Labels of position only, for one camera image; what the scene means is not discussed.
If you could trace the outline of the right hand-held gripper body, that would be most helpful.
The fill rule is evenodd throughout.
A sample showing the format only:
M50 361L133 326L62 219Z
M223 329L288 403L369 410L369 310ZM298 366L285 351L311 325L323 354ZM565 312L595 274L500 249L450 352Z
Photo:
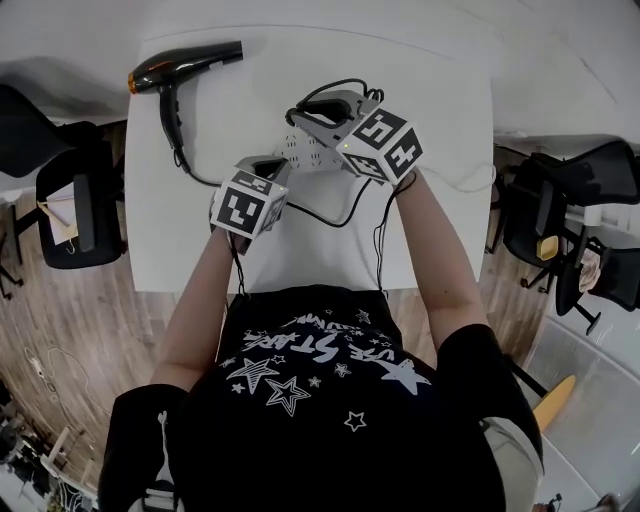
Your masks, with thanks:
M289 109L286 119L348 170L378 183L398 185L423 154L411 123L353 90L319 92Z

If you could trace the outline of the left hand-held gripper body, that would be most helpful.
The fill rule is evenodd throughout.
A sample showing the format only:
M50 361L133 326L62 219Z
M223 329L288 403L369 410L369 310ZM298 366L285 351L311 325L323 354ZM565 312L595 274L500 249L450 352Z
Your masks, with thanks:
M286 158L262 155L243 158L236 169L214 194L209 217L213 230L227 232L232 249L246 253L280 219L292 166Z

